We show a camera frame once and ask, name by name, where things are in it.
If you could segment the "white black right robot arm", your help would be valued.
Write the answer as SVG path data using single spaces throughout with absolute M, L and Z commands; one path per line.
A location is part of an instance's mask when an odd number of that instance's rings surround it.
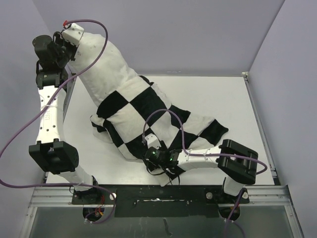
M 165 178 L 158 179 L 161 186 L 189 170 L 220 169 L 226 174 L 220 196 L 223 201 L 231 203 L 244 186 L 256 183 L 258 156 L 256 151 L 225 139 L 219 146 L 199 150 L 162 151 L 150 147 L 143 161 L 149 172 L 160 170 L 154 176 L 165 175 Z

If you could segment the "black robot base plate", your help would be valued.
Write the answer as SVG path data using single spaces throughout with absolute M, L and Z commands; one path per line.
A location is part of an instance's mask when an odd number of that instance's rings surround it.
M 91 195 L 73 194 L 73 205 L 115 205 L 116 218 L 167 218 L 228 216 L 235 203 L 248 204 L 243 197 L 224 193 L 220 185 L 110 185 Z

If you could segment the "white pillow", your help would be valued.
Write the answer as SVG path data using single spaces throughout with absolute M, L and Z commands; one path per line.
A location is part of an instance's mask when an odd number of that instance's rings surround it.
M 84 33 L 75 60 L 69 63 L 73 73 L 87 68 L 99 55 L 105 43 L 100 34 Z M 96 106 L 121 84 L 133 79 L 137 73 L 128 66 L 119 49 L 110 41 L 98 61 L 79 77 Z

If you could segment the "aluminium front frame rail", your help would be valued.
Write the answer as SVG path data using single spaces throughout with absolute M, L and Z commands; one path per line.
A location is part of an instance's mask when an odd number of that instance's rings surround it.
M 248 186 L 248 206 L 287 206 L 291 198 L 286 186 Z M 66 187 L 35 188 L 29 207 L 74 207 L 72 194 Z

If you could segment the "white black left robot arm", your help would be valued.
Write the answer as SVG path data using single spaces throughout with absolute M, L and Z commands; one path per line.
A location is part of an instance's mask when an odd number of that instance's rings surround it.
M 69 61 L 75 60 L 83 32 L 55 32 L 41 35 L 32 41 L 38 57 L 36 84 L 41 101 L 40 128 L 29 154 L 44 172 L 59 175 L 73 184 L 75 194 L 83 195 L 89 203 L 100 200 L 101 191 L 95 188 L 96 179 L 79 166 L 79 154 L 65 141 L 63 121 L 68 99 Z

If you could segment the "black white checkered pillowcase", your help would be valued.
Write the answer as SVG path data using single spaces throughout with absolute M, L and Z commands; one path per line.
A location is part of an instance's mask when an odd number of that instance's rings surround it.
M 215 118 L 183 110 L 144 76 L 121 84 L 90 117 L 97 132 L 104 132 L 126 160 L 143 158 L 144 136 L 154 134 L 169 150 L 214 147 L 229 131 Z

